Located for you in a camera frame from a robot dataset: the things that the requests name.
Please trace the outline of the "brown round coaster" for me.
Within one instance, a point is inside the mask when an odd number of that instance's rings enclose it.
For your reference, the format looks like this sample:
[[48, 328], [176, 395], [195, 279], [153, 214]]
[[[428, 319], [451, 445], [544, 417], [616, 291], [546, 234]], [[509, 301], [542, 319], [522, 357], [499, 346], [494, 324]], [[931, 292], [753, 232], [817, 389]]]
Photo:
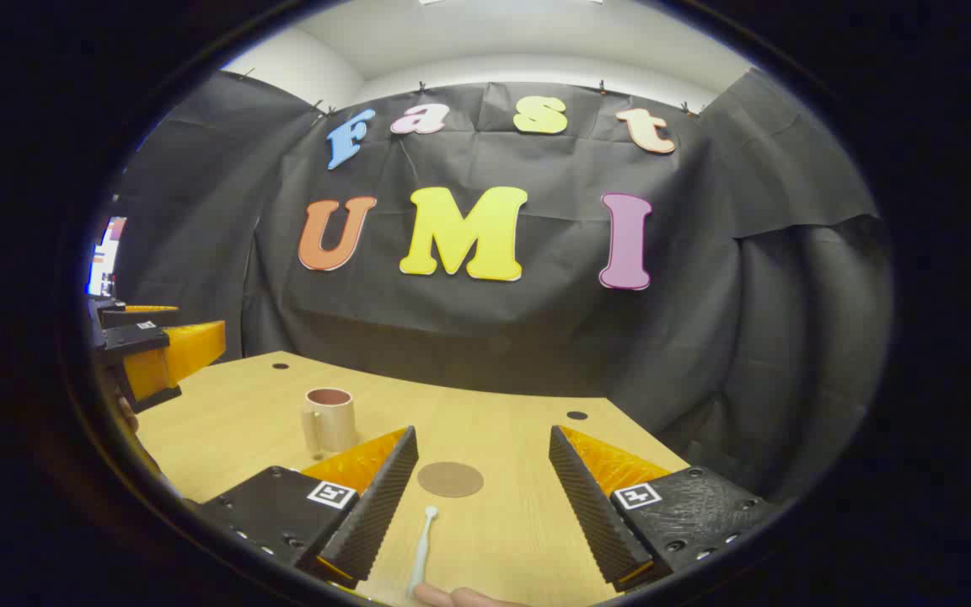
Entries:
[[485, 477], [474, 466], [452, 461], [432, 462], [417, 472], [425, 492], [443, 498], [466, 498], [480, 492]]

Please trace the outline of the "beige cup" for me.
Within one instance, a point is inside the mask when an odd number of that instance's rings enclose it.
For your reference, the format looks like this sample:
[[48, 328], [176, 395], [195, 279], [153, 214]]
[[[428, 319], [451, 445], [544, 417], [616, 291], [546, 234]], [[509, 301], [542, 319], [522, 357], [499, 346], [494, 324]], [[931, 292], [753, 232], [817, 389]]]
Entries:
[[345, 389], [308, 389], [300, 420], [307, 453], [314, 459], [358, 445], [353, 395]]

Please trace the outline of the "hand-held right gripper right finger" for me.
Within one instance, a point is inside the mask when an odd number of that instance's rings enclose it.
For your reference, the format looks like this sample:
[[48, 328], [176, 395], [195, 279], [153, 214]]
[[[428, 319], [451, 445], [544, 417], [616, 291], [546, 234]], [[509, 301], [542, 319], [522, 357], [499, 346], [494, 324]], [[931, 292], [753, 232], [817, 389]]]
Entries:
[[705, 466], [669, 471], [559, 424], [550, 462], [598, 571], [618, 592], [728, 553], [780, 508]]

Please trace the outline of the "black backdrop cloth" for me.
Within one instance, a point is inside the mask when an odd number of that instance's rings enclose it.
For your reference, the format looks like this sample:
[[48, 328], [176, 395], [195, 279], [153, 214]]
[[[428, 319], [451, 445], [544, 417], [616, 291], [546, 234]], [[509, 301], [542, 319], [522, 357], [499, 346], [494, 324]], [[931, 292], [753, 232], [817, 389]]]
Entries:
[[771, 499], [846, 449], [893, 333], [867, 185], [758, 72], [698, 116], [539, 82], [322, 116], [219, 73], [113, 191], [119, 296], [226, 321], [228, 360], [606, 397]]

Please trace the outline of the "white toothbrush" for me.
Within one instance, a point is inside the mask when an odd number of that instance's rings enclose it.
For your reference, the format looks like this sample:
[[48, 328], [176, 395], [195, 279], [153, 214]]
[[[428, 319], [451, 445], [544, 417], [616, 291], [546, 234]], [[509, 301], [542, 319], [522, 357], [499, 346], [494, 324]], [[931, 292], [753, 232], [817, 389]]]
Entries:
[[407, 584], [407, 596], [415, 597], [416, 588], [425, 581], [426, 562], [429, 554], [429, 533], [431, 533], [432, 523], [439, 515], [439, 508], [427, 506], [424, 511], [424, 524], [421, 526], [421, 533], [417, 539], [415, 560], [412, 562], [409, 582]]

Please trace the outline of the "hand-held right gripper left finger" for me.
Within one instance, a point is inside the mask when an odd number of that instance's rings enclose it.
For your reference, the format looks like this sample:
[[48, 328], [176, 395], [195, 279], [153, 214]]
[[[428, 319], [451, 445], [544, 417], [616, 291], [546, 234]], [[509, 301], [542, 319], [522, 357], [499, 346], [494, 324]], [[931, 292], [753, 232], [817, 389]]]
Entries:
[[402, 427], [302, 471], [266, 466], [197, 512], [271, 561], [354, 590], [373, 570], [417, 460], [415, 427]]

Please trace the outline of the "wooden desktop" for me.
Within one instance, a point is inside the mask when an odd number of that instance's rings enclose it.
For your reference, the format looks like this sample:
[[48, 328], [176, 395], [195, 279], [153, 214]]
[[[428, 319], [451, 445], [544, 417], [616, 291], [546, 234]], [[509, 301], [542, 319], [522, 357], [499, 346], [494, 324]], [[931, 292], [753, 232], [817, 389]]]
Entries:
[[373, 572], [359, 594], [421, 607], [408, 582], [424, 512], [431, 527], [425, 579], [533, 607], [588, 607], [612, 599], [548, 458], [550, 429], [573, 427], [670, 471], [685, 462], [602, 397], [550, 397], [411, 383], [274, 352], [203, 368], [182, 393], [140, 412], [139, 441], [173, 487], [206, 501], [267, 465], [314, 462], [300, 410], [310, 389], [353, 395], [359, 438], [413, 426], [417, 465], [458, 462], [481, 491], [443, 498], [417, 479], [405, 489]]

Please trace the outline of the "computer monitor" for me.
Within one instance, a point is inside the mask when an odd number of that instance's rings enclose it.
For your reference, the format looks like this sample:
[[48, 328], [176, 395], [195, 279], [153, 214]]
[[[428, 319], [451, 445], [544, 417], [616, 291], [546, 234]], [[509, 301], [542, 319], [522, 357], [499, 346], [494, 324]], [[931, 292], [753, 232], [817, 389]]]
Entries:
[[127, 218], [111, 218], [103, 238], [94, 246], [86, 292], [89, 296], [115, 296], [115, 261]]

